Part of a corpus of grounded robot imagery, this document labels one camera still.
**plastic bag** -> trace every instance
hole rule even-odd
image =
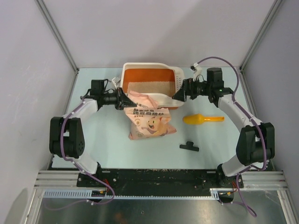
[[[145,139],[172,134],[177,130],[168,124],[171,115],[167,108],[158,109],[158,103],[148,95],[130,91],[128,97],[137,107],[125,108],[125,114],[131,119],[131,140]]]

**purple cable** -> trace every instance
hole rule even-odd
[[[235,75],[236,75],[236,77],[237,77],[237,85],[236,85],[236,87],[235,87],[235,90],[234,90],[234,93],[233,93],[233,96],[232,96],[232,100],[233,100],[234,104],[235,104],[235,105],[236,105],[236,106],[237,106],[237,107],[238,107],[238,108],[239,108],[239,109],[246,115],[246,117],[249,119],[249,121],[256,127],[256,129],[257,129],[257,131],[258,131],[258,134],[260,135],[260,139],[261,139],[261,143],[262,143],[262,147],[263,147],[263,167],[262,167],[262,168],[258,168],[258,167],[254,166],[254,165],[251,165],[251,166],[245,168],[244,170],[240,171],[240,172],[237,174],[237,176],[236,176],[236,180],[239,179],[239,175],[240,175],[240,174],[242,174],[242,173],[248,171],[251,167],[253,167],[253,168],[257,169],[257,170],[260,170],[260,171],[265,170],[265,169],[266,169],[266,165],[267,165],[267,153],[266,153],[266,144],[265,144],[265,141],[264,141],[264,139],[263,139],[263,133],[262,133],[262,130],[260,129],[260,127],[258,126],[258,124],[256,123],[256,121],[252,119],[252,116],[251,116],[251,115],[250,115],[250,114],[249,114],[249,113],[248,113],[248,112],[247,112],[247,111],[246,111],[246,110],[245,110],[245,109],[244,109],[244,108],[243,108],[243,107],[236,101],[236,99],[235,99],[235,93],[236,93],[236,91],[237,91],[237,89],[238,89],[238,87],[239,87],[239,83],[240,83],[240,79],[239,79],[237,70],[235,69],[235,67],[234,67],[229,61],[227,61],[227,60],[225,60],[225,59],[223,59],[223,58],[221,58],[221,57],[215,57],[215,56],[212,56],[212,57],[206,57],[206,58],[200,60],[199,62],[197,62],[197,64],[200,64],[200,63],[202,63],[203,61],[208,60],[208,59],[219,59],[219,60],[221,60],[221,61],[224,61],[225,63],[227,63],[227,64],[234,70]],[[247,211],[248,211],[254,218],[256,218],[256,217],[257,217],[256,212],[255,212],[251,207],[249,207],[249,206],[246,204],[246,202],[245,202],[245,200],[244,200],[244,198],[243,198],[243,196],[242,196],[242,194],[241,194],[241,192],[240,192],[240,187],[239,187],[238,181],[236,181],[236,185],[237,185],[237,189],[238,189],[240,198],[241,198],[241,200],[242,200],[242,203],[241,203],[241,202],[233,202],[233,203],[234,203],[234,204],[239,204],[239,205],[243,205],[243,206],[245,206],[246,209],[247,209]]]
[[[65,153],[64,153],[64,129],[65,129],[65,125],[66,125],[67,120],[73,115],[73,113],[75,113],[76,111],[78,111],[85,104],[84,103],[84,98],[81,98],[81,100],[82,100],[82,103],[79,106],[77,106],[71,113],[69,113],[65,117],[65,119],[64,119],[64,121],[62,123],[61,132],[60,132],[60,149],[61,149],[61,155],[62,155],[62,157],[63,157],[63,159],[65,161],[72,162],[75,165],[75,167],[78,168],[78,170],[80,170],[81,172],[85,173],[86,175],[88,175],[92,179],[94,179],[94,180],[100,182],[101,184],[105,185],[107,188],[109,188],[111,190],[111,192],[112,192],[112,198],[110,198],[108,201],[106,201],[106,202],[93,202],[93,201],[91,201],[92,204],[107,204],[107,203],[111,202],[114,199],[114,197],[115,197],[115,192],[114,192],[113,188],[109,184],[106,184],[105,182],[103,182],[103,181],[99,180],[98,178],[94,177],[91,173],[88,173],[88,172],[84,171],[73,159],[66,158]],[[58,208],[58,209],[51,209],[51,208],[48,208],[47,206],[45,206],[45,207],[46,207],[46,209],[49,209],[49,210],[52,210],[52,211],[57,211],[57,210],[66,209],[66,208],[68,208],[68,207],[70,207],[70,206],[72,206],[74,204],[77,204],[77,203],[80,203],[80,202],[85,202],[85,201],[86,200],[79,200],[79,201],[73,202],[73,203],[71,203],[69,205],[66,205],[66,206],[64,206],[62,208]]]

